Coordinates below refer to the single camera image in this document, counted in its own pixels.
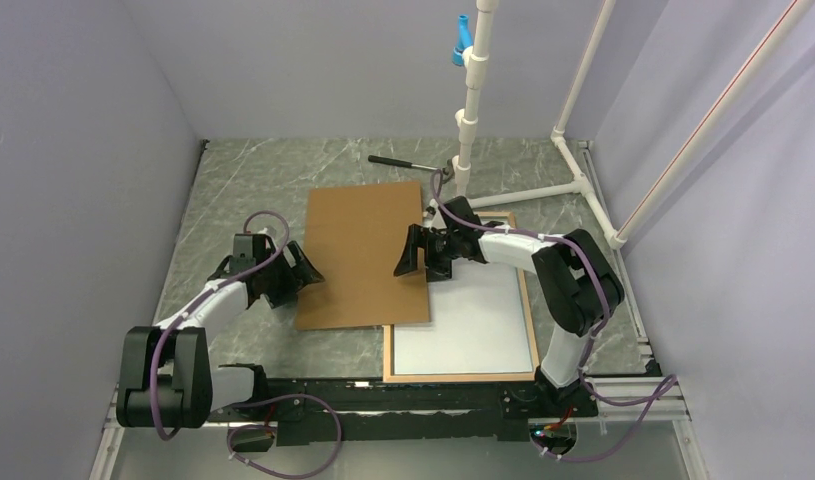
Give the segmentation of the brown cardboard backing board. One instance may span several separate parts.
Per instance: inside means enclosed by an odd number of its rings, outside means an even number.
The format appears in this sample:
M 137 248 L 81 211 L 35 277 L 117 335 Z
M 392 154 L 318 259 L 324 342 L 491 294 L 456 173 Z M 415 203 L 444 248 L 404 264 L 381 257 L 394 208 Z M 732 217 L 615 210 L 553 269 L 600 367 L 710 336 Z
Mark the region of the brown cardboard backing board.
M 424 273 L 393 274 L 422 206 L 416 181 L 311 190 L 303 250 L 325 280 L 299 293 L 296 329 L 429 322 Z

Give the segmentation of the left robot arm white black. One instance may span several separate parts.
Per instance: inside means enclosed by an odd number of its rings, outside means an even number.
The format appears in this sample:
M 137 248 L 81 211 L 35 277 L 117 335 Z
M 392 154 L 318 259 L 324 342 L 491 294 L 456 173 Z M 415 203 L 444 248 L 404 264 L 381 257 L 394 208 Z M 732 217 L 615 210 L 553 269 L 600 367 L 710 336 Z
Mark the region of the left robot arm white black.
M 255 364 L 211 361 L 209 345 L 219 331 L 264 300 L 276 309 L 299 292 L 324 282 L 297 242 L 281 245 L 263 233 L 235 235 L 233 250 L 196 297 L 154 326 L 125 335 L 116 419 L 130 428 L 155 428 L 163 438 L 201 427 L 226 407 L 255 420 L 270 406 L 268 379 Z

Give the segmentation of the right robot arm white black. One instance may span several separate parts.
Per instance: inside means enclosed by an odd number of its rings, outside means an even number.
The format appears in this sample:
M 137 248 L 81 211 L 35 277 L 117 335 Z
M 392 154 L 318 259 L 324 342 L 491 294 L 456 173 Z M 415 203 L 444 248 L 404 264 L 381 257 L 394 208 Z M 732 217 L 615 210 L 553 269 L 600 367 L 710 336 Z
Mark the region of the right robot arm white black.
M 411 274 L 423 263 L 428 281 L 449 280 L 457 259 L 534 274 L 554 320 L 536 375 L 545 381 L 535 386 L 534 401 L 547 415 L 561 413 L 572 402 L 571 386 L 582 377 L 597 323 L 608 320 L 625 299 L 617 274 L 583 229 L 558 236 L 483 223 L 463 196 L 442 204 L 440 210 L 444 228 L 408 227 L 393 275 Z

